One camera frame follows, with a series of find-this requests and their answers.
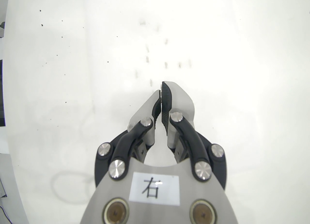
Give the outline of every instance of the white table surface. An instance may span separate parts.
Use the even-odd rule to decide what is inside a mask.
[[[79,223],[97,147],[163,80],[225,148],[239,223],[309,221],[310,1],[210,1],[9,0],[4,108],[30,224]],[[146,163],[173,164],[163,134]]]

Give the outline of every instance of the white label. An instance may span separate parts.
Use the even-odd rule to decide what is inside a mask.
[[[178,176],[134,172],[129,201],[180,206]]]

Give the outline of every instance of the metal bolt head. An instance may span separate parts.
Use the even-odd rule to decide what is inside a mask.
[[[189,214],[192,224],[214,224],[216,221],[216,214],[212,205],[205,200],[194,202]]]
[[[113,179],[117,179],[125,172],[125,163],[120,159],[114,160],[109,166],[109,175]]]
[[[130,132],[133,129],[133,127],[135,127],[135,125],[136,125],[135,123],[134,124],[130,123],[127,127],[127,131]]]
[[[182,115],[182,113],[174,112],[174,113],[171,114],[171,119],[174,122],[181,122],[182,119],[183,119],[183,115]]]
[[[140,122],[144,127],[148,127],[152,124],[152,119],[150,119],[149,117],[144,117],[141,119]]]
[[[110,223],[122,223],[125,217],[126,208],[121,202],[114,202],[107,209],[107,219]]]
[[[98,147],[98,154],[101,156],[105,156],[110,152],[111,145],[110,143],[103,143]]]
[[[122,198],[114,198],[109,201],[102,212],[105,224],[125,224],[129,217],[129,206]]]
[[[195,164],[195,173],[201,180],[208,180],[211,177],[211,166],[205,161],[199,161]]]
[[[211,146],[211,151],[212,151],[213,155],[215,155],[218,158],[220,158],[220,157],[222,157],[224,155],[223,148],[220,145],[218,145],[218,144],[213,144]]]

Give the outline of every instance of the black cable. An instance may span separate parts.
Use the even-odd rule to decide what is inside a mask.
[[[12,221],[10,221],[10,219],[8,218],[8,216],[5,214],[4,209],[3,209],[1,206],[0,206],[0,208],[2,209],[2,211],[3,211],[3,213],[4,213],[4,216],[8,219],[8,221],[9,221],[11,224],[13,224]]]

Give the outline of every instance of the chinese character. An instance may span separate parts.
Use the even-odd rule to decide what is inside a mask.
[[[145,190],[143,190],[142,194],[144,194],[144,192],[146,192],[147,190],[147,196],[146,197],[155,197],[157,198],[158,196],[158,186],[157,185],[161,185],[163,184],[161,181],[154,181],[153,177],[151,178],[151,180],[144,180],[144,182],[148,182],[148,186],[146,187]],[[154,194],[150,194],[150,189],[156,190],[156,192],[154,192]]]

